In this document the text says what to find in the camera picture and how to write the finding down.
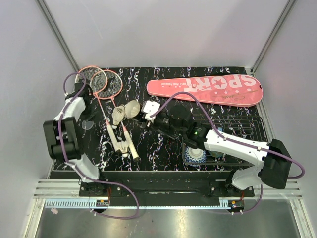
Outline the black shuttlecock tube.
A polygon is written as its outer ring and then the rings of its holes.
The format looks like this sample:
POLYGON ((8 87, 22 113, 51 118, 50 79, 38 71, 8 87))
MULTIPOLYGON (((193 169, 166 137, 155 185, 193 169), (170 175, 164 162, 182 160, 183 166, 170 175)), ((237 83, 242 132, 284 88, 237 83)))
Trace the black shuttlecock tube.
POLYGON ((145 118, 144 104, 139 103, 137 100, 129 101, 125 106, 125 117, 132 119, 139 123, 147 122, 145 118))

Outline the white feather shuttlecock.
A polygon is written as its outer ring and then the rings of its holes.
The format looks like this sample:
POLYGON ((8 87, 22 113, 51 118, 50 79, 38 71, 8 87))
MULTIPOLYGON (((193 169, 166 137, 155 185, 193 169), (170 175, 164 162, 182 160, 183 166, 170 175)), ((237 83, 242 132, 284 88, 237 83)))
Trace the white feather shuttlecock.
POLYGON ((113 109, 112 111, 112 128, 117 129, 119 124, 122 122, 122 120, 125 117, 125 106, 120 105, 113 109))
POLYGON ((117 142, 117 153, 121 154, 124 158, 128 157, 128 141, 119 141, 117 142))

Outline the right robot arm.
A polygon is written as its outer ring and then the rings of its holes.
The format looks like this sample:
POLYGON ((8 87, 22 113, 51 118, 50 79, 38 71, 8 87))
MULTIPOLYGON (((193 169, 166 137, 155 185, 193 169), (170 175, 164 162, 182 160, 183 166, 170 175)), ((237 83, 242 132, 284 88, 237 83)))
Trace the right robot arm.
POLYGON ((229 176, 225 184, 229 196, 237 196, 242 190, 261 184, 275 189, 286 187, 291 161, 282 141, 251 141, 221 132, 215 126, 194 121, 192 113, 182 105, 172 107, 168 113, 159 108, 157 102, 143 104, 140 122, 144 128, 152 128, 172 139, 181 136, 192 149, 216 151, 252 164, 229 176))

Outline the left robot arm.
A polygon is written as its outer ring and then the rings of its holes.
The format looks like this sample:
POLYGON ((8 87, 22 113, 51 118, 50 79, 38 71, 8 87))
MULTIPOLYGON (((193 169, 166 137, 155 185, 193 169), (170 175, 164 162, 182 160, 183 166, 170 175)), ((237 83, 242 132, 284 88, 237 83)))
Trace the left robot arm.
POLYGON ((49 155, 52 159, 70 166, 83 183, 90 184, 95 196, 106 193, 105 177, 83 151, 83 137, 78 126, 79 118, 91 113, 90 89, 87 84, 75 83, 75 90, 65 98, 60 113, 43 124, 49 155))

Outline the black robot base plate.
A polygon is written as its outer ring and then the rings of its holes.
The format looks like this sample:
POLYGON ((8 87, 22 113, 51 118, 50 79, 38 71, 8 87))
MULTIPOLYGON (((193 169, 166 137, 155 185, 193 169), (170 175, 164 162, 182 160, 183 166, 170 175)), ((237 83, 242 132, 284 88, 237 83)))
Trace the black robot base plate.
POLYGON ((141 206, 199 205, 216 202, 219 198, 253 198, 254 189, 240 191, 228 184, 230 172, 220 171, 161 171, 103 172, 111 183, 110 202, 113 206, 132 206, 136 195, 141 206))

